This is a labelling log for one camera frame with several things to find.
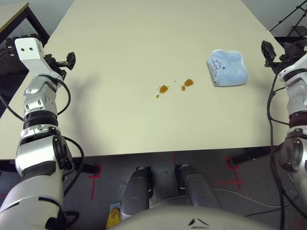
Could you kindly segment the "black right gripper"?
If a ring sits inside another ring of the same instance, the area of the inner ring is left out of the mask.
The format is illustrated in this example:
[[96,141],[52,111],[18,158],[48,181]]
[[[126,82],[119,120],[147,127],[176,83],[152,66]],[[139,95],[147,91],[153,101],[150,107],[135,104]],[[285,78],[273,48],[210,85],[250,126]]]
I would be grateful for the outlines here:
[[283,70],[295,64],[304,55],[304,40],[298,40],[293,43],[284,43],[285,55],[282,55],[280,62],[275,62],[276,53],[272,44],[263,40],[261,43],[261,52],[265,58],[265,67],[272,70]]

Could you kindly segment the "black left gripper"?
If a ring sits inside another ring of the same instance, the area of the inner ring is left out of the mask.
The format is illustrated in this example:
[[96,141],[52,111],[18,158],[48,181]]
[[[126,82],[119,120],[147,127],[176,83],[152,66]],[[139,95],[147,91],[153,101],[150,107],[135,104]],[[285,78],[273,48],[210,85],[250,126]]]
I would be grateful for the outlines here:
[[67,75],[67,72],[61,68],[67,67],[69,70],[72,70],[74,68],[74,65],[76,63],[76,56],[74,52],[70,52],[67,57],[66,61],[59,61],[57,62],[54,57],[52,57],[51,54],[47,54],[44,57],[46,63],[49,65],[49,67],[56,73],[58,73],[62,80],[65,80],[65,77]]

